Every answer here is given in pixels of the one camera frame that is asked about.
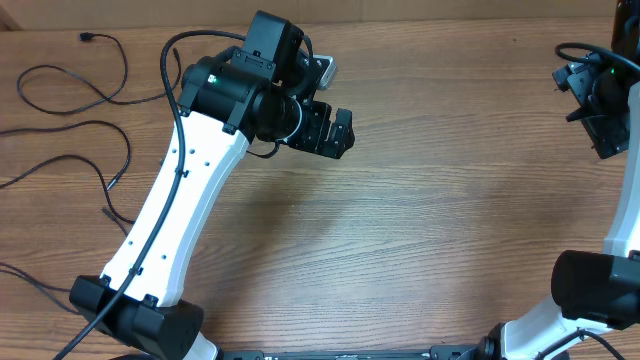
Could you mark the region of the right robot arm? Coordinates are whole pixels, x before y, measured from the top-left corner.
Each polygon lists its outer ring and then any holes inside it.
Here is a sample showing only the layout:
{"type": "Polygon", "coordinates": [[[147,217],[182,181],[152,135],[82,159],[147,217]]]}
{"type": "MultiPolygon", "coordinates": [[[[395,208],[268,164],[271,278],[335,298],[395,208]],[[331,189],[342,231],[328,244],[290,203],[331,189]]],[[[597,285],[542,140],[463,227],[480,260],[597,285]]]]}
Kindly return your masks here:
{"type": "Polygon", "coordinates": [[[616,6],[611,45],[566,42],[553,78],[575,111],[517,114],[525,169],[557,170],[562,186],[515,178],[495,193],[483,223],[526,284],[538,265],[552,269],[547,290],[527,290],[530,310],[498,324],[480,359],[555,359],[579,342],[602,340],[639,322],[639,5],[616,6]]]}

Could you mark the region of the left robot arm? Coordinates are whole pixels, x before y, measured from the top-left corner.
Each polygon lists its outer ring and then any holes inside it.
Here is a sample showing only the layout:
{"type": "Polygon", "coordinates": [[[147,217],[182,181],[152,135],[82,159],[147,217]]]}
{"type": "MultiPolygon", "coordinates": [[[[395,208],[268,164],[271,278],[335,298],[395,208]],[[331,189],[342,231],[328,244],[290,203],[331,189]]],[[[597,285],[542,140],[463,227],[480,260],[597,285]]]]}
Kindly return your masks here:
{"type": "Polygon", "coordinates": [[[203,310],[182,297],[200,233],[254,140],[338,159],[355,141],[352,114],[318,102],[336,65],[281,17],[258,12],[246,35],[188,66],[170,94],[174,130],[164,162],[123,244],[69,299],[99,331],[155,359],[218,359],[203,310]]]}

